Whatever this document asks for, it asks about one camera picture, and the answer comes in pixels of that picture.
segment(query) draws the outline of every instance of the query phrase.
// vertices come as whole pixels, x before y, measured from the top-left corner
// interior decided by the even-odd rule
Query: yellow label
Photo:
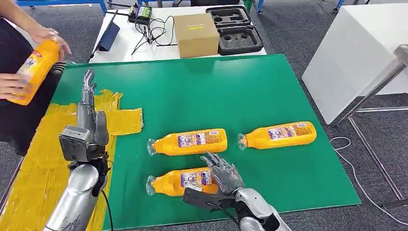
[[[180,148],[218,142],[222,142],[222,136],[219,131],[206,131],[178,136],[178,146]]]
[[[28,82],[34,75],[38,63],[41,61],[42,55],[38,51],[33,51],[31,55],[25,60],[24,64],[17,71],[17,74],[24,77],[24,81]]]
[[[202,29],[202,26],[190,26],[189,30],[197,30],[197,29]]]
[[[305,123],[297,123],[286,127],[275,127],[268,130],[271,140],[312,134],[312,130]]]
[[[181,174],[181,186],[202,186],[211,184],[211,171],[185,172]]]

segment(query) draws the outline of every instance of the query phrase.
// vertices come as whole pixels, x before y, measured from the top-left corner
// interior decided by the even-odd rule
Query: green mat
[[[228,149],[220,156],[279,212],[361,203],[284,55],[70,65],[53,103],[80,100],[87,67],[95,71],[96,90],[123,93],[120,109],[143,108],[143,131],[117,138],[109,195],[115,229],[226,218],[145,190],[149,175],[205,166],[200,155],[149,156],[147,140],[207,128],[226,130]],[[313,143],[238,149],[240,132],[297,121],[313,123]]]

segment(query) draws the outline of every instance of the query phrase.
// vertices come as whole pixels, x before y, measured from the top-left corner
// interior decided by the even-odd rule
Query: black pants
[[[24,36],[0,18],[0,73],[15,74],[32,51]],[[17,154],[26,154],[58,82],[58,77],[45,78],[27,106],[0,100],[0,141],[8,142]]]

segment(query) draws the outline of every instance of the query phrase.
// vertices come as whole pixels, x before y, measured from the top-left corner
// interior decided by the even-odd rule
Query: plastic bottle
[[[9,99],[9,101],[20,105],[28,105],[52,65],[58,61],[59,51],[60,47],[52,39],[47,39],[40,43],[17,71],[17,74],[24,77],[22,81],[31,84],[31,92],[29,94],[21,94],[20,96],[25,97],[23,100]]]
[[[258,128],[249,134],[238,134],[238,147],[257,149],[280,148],[308,144],[316,139],[316,130],[310,122],[282,124]]]
[[[150,155],[187,155],[205,152],[219,153],[227,149],[227,134],[215,128],[167,135],[159,140],[149,139],[147,151]]]
[[[182,196],[187,187],[211,194],[218,191],[218,185],[207,167],[174,170],[157,178],[149,176],[146,181],[146,192],[150,196],[155,193]]]

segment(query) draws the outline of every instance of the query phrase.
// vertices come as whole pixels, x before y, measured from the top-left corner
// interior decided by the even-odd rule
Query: robotic arm
[[[241,231],[291,231],[276,209],[261,194],[254,189],[244,188],[244,182],[234,165],[216,154],[207,154],[208,158],[202,156],[201,159],[211,169],[220,191],[213,195],[186,188],[184,202],[209,211],[226,212],[225,209],[234,208]]]
[[[43,231],[84,231],[95,208],[98,195],[107,182],[109,141],[106,115],[95,112],[94,72],[84,76],[82,100],[78,103],[76,126],[68,125],[59,136],[70,176],[54,212]]]

